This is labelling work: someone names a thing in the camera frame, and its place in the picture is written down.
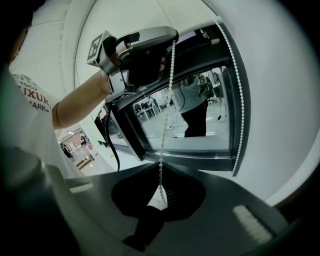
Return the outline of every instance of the hand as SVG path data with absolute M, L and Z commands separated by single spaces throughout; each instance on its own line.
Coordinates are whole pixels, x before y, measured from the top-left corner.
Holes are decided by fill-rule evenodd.
M 112 56 L 111 56 L 111 61 L 113 64 L 120 66 L 121 65 L 121 61 L 118 59 L 118 54 L 115 52 Z M 161 59 L 161 64 L 160 64 L 160 70 L 162 71 L 165 68 L 165 58 L 162 57 Z M 103 92 L 108 96 L 110 94 L 112 94 L 112 89 L 110 86 L 110 79 L 109 76 L 101 69 L 100 71 L 98 71 L 96 74 L 99 73 L 100 76 L 100 80 L 101 80 L 101 86 L 102 86 L 102 90 Z

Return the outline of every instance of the black cable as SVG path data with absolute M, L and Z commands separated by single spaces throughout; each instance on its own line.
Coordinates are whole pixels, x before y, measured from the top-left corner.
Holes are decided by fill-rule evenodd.
M 222 101 L 221 97 L 219 98 L 219 101 L 220 101 L 220 116 L 221 116 L 221 101 Z
M 76 61 L 74 61 L 74 66 L 75 66 L 76 77 L 78 78 L 78 84 L 79 84 L 79 86 L 80 86 L 81 84 L 80 84 L 80 81 L 79 81 L 78 69 L 77 69 L 77 63 L 76 63 Z
M 175 122 L 176 122 L 176 134 L 178 134 L 178 117 L 177 117 L 177 112 L 175 112 Z
M 119 156 L 118 156 L 118 153 L 115 149 L 115 146 L 114 144 L 112 143 L 111 139 L 110 139 L 110 136 L 109 136 L 109 120 L 110 120 L 110 114 L 111 114 L 111 106 L 110 106 L 111 103 L 107 102 L 106 103 L 106 119 L 105 119 L 105 124 L 104 124 L 104 131 L 105 131 L 105 137 L 106 137 L 106 140 L 112 150 L 112 153 L 114 154 L 114 157 L 116 159 L 116 163 L 118 165 L 118 169 L 117 171 L 120 171 L 120 160 L 119 160 Z
M 214 108 L 209 108 L 209 102 L 210 102 L 210 98 L 207 97 L 206 100 L 208 100 L 208 106 L 206 106 L 204 104 L 204 101 L 202 101 L 203 106 L 207 109 L 207 110 L 213 110 Z

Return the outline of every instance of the window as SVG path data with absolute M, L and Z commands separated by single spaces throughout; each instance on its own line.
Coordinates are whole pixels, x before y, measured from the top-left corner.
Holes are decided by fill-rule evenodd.
M 222 76 L 225 68 L 196 73 L 174 83 L 172 98 L 167 86 L 132 106 L 149 141 L 147 149 L 161 149 L 166 111 L 166 151 L 207 154 L 229 149 L 228 101 Z

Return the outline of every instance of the gray panel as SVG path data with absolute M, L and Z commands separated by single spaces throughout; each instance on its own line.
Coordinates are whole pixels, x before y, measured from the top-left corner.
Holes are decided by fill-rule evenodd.
M 223 155 L 219 153 L 217 157 L 208 156 L 195 156 L 195 155 L 183 155 L 174 153 L 164 153 L 163 159 L 166 163 L 177 164 L 180 166 L 186 166 L 189 168 L 197 170 L 208 170 L 208 171 L 232 171 L 233 163 L 230 156 L 220 156 Z M 147 152 L 143 156 L 143 159 L 158 162 L 160 157 L 160 152 Z
M 123 215 L 111 198 L 114 185 L 144 168 L 135 168 L 103 175 L 66 180 L 69 187 L 92 183 L 93 188 L 74 195 L 86 214 L 105 232 L 119 240 L 135 232 L 138 219 Z M 164 227 L 147 248 L 152 255 L 224 255 L 234 256 L 254 250 L 258 244 L 245 232 L 233 214 L 233 208 L 246 205 L 273 234 L 286 226 L 285 219 L 263 201 L 231 180 L 186 167 L 167 164 L 178 172 L 202 182 L 206 198 L 188 219 L 165 222 Z

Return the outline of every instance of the white sleeve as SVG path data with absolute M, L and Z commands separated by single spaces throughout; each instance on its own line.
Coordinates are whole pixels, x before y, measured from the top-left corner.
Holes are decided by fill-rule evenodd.
M 57 105 L 61 101 L 58 98 L 56 98 L 55 96 L 50 95 L 48 93 L 46 93 L 46 97 L 47 97 L 48 102 L 49 102 L 49 104 L 51 106 L 51 110 L 53 110 L 55 105 Z

